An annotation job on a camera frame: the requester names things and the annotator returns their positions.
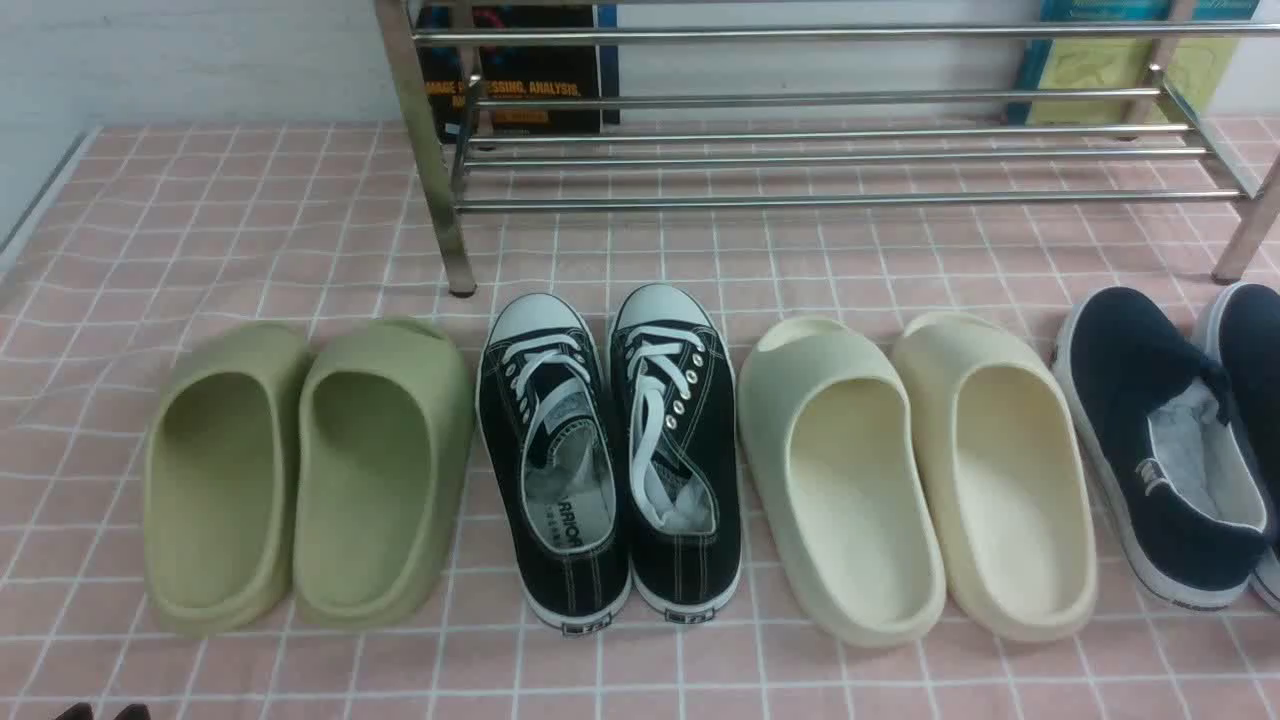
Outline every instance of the book cover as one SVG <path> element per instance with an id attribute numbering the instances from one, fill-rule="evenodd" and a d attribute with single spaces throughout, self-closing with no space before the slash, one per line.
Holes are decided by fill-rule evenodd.
<path id="1" fill-rule="evenodd" d="M 476 28 L 595 27 L 593 5 L 494 5 L 472 8 Z M 452 27 L 449 8 L 429 6 L 419 27 Z M 595 47 L 480 47 L 480 68 L 490 97 L 599 97 Z M 419 50 L 435 129 L 453 142 L 466 104 L 466 78 L 453 47 Z M 495 110 L 498 135 L 589 135 L 600 132 L 599 110 Z"/>
<path id="2" fill-rule="evenodd" d="M 1160 20 L 1169 17 L 1170 0 L 1043 0 L 1044 22 Z M 1197 20 L 1242 20 L 1253 17 L 1258 0 L 1201 0 Z M 1203 109 L 1213 97 L 1235 54 L 1235 38 L 1184 38 L 1169 68 L 1170 79 Z M 1033 40 L 1027 46 L 1015 87 L 1065 90 L 1134 87 L 1143 81 L 1149 40 Z M 1119 123 L 1125 101 L 1015 102 L 1010 124 Z M 1152 110 L 1152 119 L 1162 118 Z"/>

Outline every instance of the chrome bar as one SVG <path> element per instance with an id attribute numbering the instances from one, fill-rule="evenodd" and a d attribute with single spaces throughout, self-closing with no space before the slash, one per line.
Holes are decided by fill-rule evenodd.
<path id="1" fill-rule="evenodd" d="M 1166 19 L 1169 22 L 1185 23 L 1196 14 L 1196 5 L 1197 0 L 1172 0 Z M 1178 41 L 1179 38 L 1176 37 L 1161 37 L 1151 44 L 1151 54 L 1147 56 L 1147 70 L 1142 85 L 1160 87 L 1160 83 L 1156 82 L 1156 73 L 1162 72 L 1160 68 L 1167 68 L 1174 61 Z M 1147 117 L 1151 115 L 1151 100 L 1134 100 L 1129 102 L 1124 122 L 1129 124 L 1146 122 Z"/>
<path id="2" fill-rule="evenodd" d="M 435 135 L 435 118 L 426 95 L 426 78 L 412 41 L 413 23 L 403 0 L 374 0 L 374 14 L 387 50 L 392 82 L 399 99 L 401 114 L 413 149 L 417 177 L 422 182 L 426 208 L 435 229 L 435 242 L 440 246 L 440 260 L 449 282 L 449 292 L 458 297 L 475 295 L 476 281 L 462 242 L 462 225 L 454 209 L 449 176 L 444 169 L 444 149 Z"/>
<path id="3" fill-rule="evenodd" d="M 1181 120 L 1192 126 L 1192 131 L 1187 133 L 1187 145 L 1192 147 L 1203 147 L 1207 150 L 1206 158 L 1202 160 L 1201 165 L 1204 172 L 1208 173 L 1210 178 L 1219 187 L 1230 187 L 1244 191 L 1247 195 L 1252 196 L 1253 182 L 1248 179 L 1240 168 L 1235 167 L 1229 159 L 1229 155 L 1222 152 L 1219 147 L 1217 141 L 1204 132 L 1204 124 L 1201 123 L 1199 115 L 1192 104 L 1183 97 L 1181 92 L 1174 87 L 1169 76 L 1158 68 L 1151 69 L 1151 77 L 1164 88 L 1165 94 L 1157 100 L 1157 106 L 1160 111 L 1165 114 L 1166 118 Z"/>
<path id="4" fill-rule="evenodd" d="M 1244 275 L 1276 218 L 1280 218 L 1280 158 L 1271 164 L 1253 197 L 1242 199 L 1235 209 L 1240 213 L 1240 225 L 1213 266 L 1212 278 L 1219 284 L 1234 283 Z"/>
<path id="5" fill-rule="evenodd" d="M 1126 137 L 1138 135 L 1181 135 L 1192 129 L 1185 123 L 1151 126 L 993 126 L 966 128 L 911 128 L 911 129 L 841 129 L 841 131 L 780 131 L 780 132 L 710 132 L 691 135 L 524 135 L 509 137 L 483 137 L 485 145 L 677 145 L 705 142 L 831 142 L 881 140 L 955 140 L 955 138 L 1006 138 L 1006 137 Z"/>
<path id="6" fill-rule="evenodd" d="M 1234 190 L 961 192 L 956 195 L 797 195 L 791 197 L 620 197 L 550 200 L 465 200 L 460 213 L 621 213 L 628 210 L 732 210 L 781 208 L 888 208 L 1052 202 L 1224 202 L 1244 197 Z M 1280 205 L 1280 193 L 1276 195 Z"/>
<path id="7" fill-rule="evenodd" d="M 457 0 L 449 9 L 449 26 L 454 29 L 475 29 L 475 9 L 471 0 Z M 484 67 L 480 61 L 479 47 L 457 47 L 458 65 L 462 68 L 462 77 L 484 76 Z M 472 126 L 472 133 L 493 135 L 493 118 L 489 113 L 480 113 Z"/>
<path id="8" fill-rule="evenodd" d="M 547 28 L 416 32 L 413 42 L 425 46 L 463 45 L 625 45 L 668 42 L 741 41 L 890 41 L 890 40 L 1032 40 L 1066 37 L 1260 37 L 1280 35 L 1280 23 L 1253 22 L 1106 22 L 1000 24 L 868 24 L 852 27 L 663 27 L 663 28 Z"/>
<path id="9" fill-rule="evenodd" d="M 652 97 L 527 99 L 486 97 L 485 110 L 655 110 L 696 108 L 801 108 L 899 105 L 913 102 L 1027 102 L 1032 100 L 1129 100 L 1157 97 L 1155 87 L 1097 90 L 923 90 L 908 92 L 819 92 L 813 95 L 668 95 Z"/>
<path id="10" fill-rule="evenodd" d="M 475 132 L 480 115 L 476 100 L 480 100 L 483 92 L 484 78 L 479 73 L 472 74 L 467 79 L 466 104 L 462 108 L 462 122 L 458 123 L 458 138 L 453 143 L 453 168 L 449 177 L 449 187 L 460 197 L 466 191 L 467 149 L 471 145 L 471 133 Z"/>
<path id="11" fill-rule="evenodd" d="M 867 152 L 854 155 L 728 155 L 721 158 L 503 158 L 470 160 L 468 170 L 621 170 L 621 169 L 732 169 L 768 165 L 910 165 L 915 163 L 1001 163 L 1016 160 L 1167 160 L 1203 158 L 1203 147 L 1080 147 L 1066 150 L 943 150 L 937 152 Z"/>

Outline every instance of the shoe rack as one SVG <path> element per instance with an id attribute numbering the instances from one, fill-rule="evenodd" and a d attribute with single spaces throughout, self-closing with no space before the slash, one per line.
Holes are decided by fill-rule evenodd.
<path id="1" fill-rule="evenodd" d="M 467 297 L 476 290 L 467 260 L 460 215 L 472 213 L 620 213 L 655 210 L 717 210 L 771 208 L 886 208 L 988 204 L 1075 204 L 1075 202 L 1230 202 L 1240 224 L 1213 268 L 1213 279 L 1231 283 L 1240 278 L 1271 225 L 1280 215 L 1280 160 L 1261 183 L 1254 183 L 1225 158 L 1215 140 L 1165 73 L 1178 41 L 1183 37 L 1276 37 L 1280 23 L 1193 22 L 1197 0 L 1175 0 L 1170 19 L 1164 22 L 1032 23 L 996 24 L 867 24 L 851 27 L 671 27 L 671 28 L 539 28 L 475 29 L 470 26 L 470 0 L 452 0 L 456 27 L 416 31 L 404 0 L 372 0 L 379 28 L 390 63 L 404 124 L 426 196 L 431 224 L 449 282 L 449 292 Z M 549 0 L 512 0 L 516 4 L 554 4 Z M 476 49 L 480 46 L 600 46 L 625 44 L 689 42 L 895 42 L 920 40 L 1027 40 L 1027 38 L 1148 38 L 1153 40 L 1148 69 L 1138 87 L 1116 90 L 942 90 L 864 92 L 781 94 L 781 95 L 684 95 L 611 99 L 527 99 L 486 97 Z M 426 78 L 419 63 L 421 46 L 457 47 L 467 76 L 466 105 L 452 167 L 435 135 Z M 494 137 L 481 118 L 492 110 L 637 110 L 677 108 L 806 108 L 900 105 L 928 102 L 1024 102 L 1036 100 L 1125 100 L 1129 110 L 1124 123 L 1102 126 L 1053 127 L 972 127 L 938 129 L 859 129 L 827 132 L 733 132 L 733 133 L 652 133 L 596 136 Z M 1167 122 L 1148 123 L 1152 106 Z M 1138 137 L 1180 137 L 1180 146 L 1146 146 L 1129 142 Z M 902 141 L 920 138 L 1110 138 L 1115 142 L 1085 147 L 1016 147 L 1001 142 L 998 149 L 824 152 L 824 154 L 726 154 L 698 158 L 593 156 L 571 152 L 596 146 L 644 146 L 675 143 L 804 142 L 804 141 Z M 483 146 L 489 152 L 472 150 Z M 553 158 L 521 158 L 522 149 L 562 149 Z M 559 172 L 559 170 L 653 170 L 660 169 L 755 169 L 777 167 L 856 167 L 920 163 L 1002 163 L 1002 161 L 1114 161 L 1193 159 L 1203 164 L 1216 187 L 1211 190 L 1065 190 L 1000 191 L 890 195 L 796 195 L 773 197 L 563 197 L 477 200 L 466 193 L 467 176 L 479 172 Z"/>

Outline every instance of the navy slip-on shoe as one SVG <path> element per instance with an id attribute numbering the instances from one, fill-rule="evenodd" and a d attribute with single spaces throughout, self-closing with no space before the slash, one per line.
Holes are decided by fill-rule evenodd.
<path id="1" fill-rule="evenodd" d="M 1280 295 L 1256 283 L 1228 287 L 1201 313 L 1194 341 L 1231 378 L 1257 477 L 1275 500 L 1280 493 Z M 1252 584 L 1267 605 L 1280 611 L 1280 555 L 1275 544 L 1262 555 Z"/>
<path id="2" fill-rule="evenodd" d="M 1071 311 L 1053 374 L 1146 589 L 1190 610 L 1235 601 L 1275 532 L 1222 366 L 1112 287 Z"/>

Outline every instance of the cream slide sandal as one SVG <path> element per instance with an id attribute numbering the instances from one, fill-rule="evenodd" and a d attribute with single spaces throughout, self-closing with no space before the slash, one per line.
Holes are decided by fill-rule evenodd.
<path id="1" fill-rule="evenodd" d="M 1062 391 L 1036 352 L 964 313 L 893 346 L 951 594 L 997 635 L 1043 642 L 1088 621 L 1093 521 Z"/>
<path id="2" fill-rule="evenodd" d="M 393 624 L 435 587 L 458 514 L 471 373 L 440 331 L 374 320 L 316 357 L 302 388 L 293 582 L 335 628 Z"/>
<path id="3" fill-rule="evenodd" d="M 924 635 L 946 583 L 884 354 L 835 320 L 785 320 L 742 368 L 739 425 L 800 606 L 855 646 Z"/>
<path id="4" fill-rule="evenodd" d="M 179 360 L 147 433 L 147 596 L 169 630 L 238 628 L 289 589 L 307 341 L 251 323 Z"/>

